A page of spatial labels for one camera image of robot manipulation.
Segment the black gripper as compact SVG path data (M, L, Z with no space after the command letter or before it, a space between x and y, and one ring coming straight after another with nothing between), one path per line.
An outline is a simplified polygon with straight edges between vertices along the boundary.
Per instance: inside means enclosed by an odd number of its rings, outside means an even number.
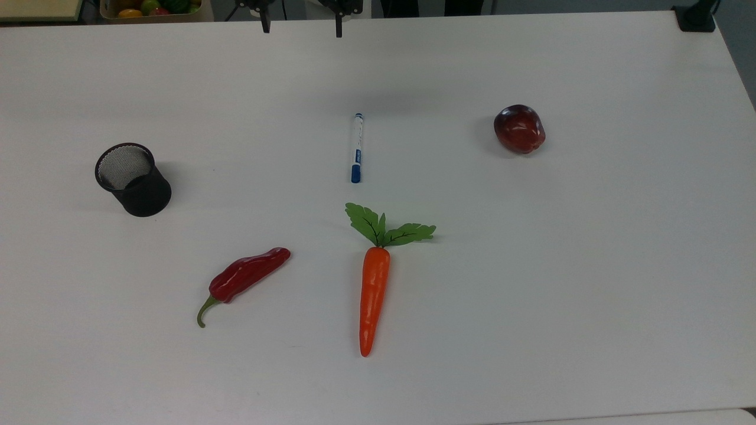
M274 3L283 5L284 1L235 1L237 7L249 9L251 16L260 16L264 33L271 32L272 17L268 10L270 5ZM343 17L361 14L364 5L364 1L303 1L303 3L313 10L322 9L335 14L335 35L337 38L343 37Z

